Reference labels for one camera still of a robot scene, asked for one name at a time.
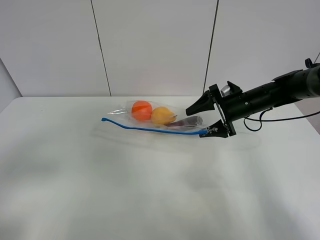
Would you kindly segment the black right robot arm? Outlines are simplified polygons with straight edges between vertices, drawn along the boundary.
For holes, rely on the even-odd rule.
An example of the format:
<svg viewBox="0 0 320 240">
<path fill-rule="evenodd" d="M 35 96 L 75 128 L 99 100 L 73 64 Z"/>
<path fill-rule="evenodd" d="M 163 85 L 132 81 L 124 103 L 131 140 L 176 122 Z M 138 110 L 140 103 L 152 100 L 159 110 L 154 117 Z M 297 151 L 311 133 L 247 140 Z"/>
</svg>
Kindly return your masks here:
<svg viewBox="0 0 320 240">
<path fill-rule="evenodd" d="M 228 138 L 236 135 L 233 125 L 239 119 L 246 120 L 252 114 L 264 113 L 273 108 L 293 104 L 303 99 L 320 96 L 320 65 L 305 60 L 306 69 L 300 69 L 274 78 L 244 92 L 239 86 L 228 81 L 219 89 L 216 84 L 190 107 L 185 110 L 187 116 L 217 109 L 221 119 L 201 130 L 199 136 Z"/>
</svg>

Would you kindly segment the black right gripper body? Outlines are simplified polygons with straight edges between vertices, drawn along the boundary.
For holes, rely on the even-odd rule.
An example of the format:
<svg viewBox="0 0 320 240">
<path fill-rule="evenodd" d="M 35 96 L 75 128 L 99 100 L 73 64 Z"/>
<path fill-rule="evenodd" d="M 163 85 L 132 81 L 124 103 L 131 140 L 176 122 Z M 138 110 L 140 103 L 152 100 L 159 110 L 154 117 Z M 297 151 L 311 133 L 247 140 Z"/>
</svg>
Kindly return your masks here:
<svg viewBox="0 0 320 240">
<path fill-rule="evenodd" d="M 242 89 L 236 84 L 227 81 L 227 84 L 232 89 L 232 94 L 223 97 L 221 90 L 218 88 L 217 84 L 214 84 L 209 87 L 209 91 L 213 98 L 214 104 L 218 109 L 221 120 L 224 122 L 224 125 L 227 127 L 229 137 L 236 135 L 236 131 L 233 125 L 235 116 L 238 116 L 239 113 L 232 113 L 236 109 L 236 106 L 239 105 L 238 101 L 241 103 L 241 97 L 243 94 Z"/>
</svg>

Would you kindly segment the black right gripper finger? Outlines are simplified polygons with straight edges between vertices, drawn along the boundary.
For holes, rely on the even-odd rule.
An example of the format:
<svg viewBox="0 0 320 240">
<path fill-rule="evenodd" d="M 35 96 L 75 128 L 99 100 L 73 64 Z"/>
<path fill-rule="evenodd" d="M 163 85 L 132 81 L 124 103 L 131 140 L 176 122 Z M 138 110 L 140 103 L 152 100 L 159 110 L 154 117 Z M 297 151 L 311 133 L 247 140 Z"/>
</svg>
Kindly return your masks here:
<svg viewBox="0 0 320 240">
<path fill-rule="evenodd" d="M 200 138 L 207 138 L 207 137 L 228 138 L 229 133 L 224 122 L 220 119 L 216 123 L 203 129 L 202 132 L 199 134 L 199 137 Z"/>
<path fill-rule="evenodd" d="M 213 111 L 215 110 L 214 104 L 211 92 L 207 90 L 194 104 L 185 110 L 185 114 L 192 116 L 206 111 Z"/>
</svg>

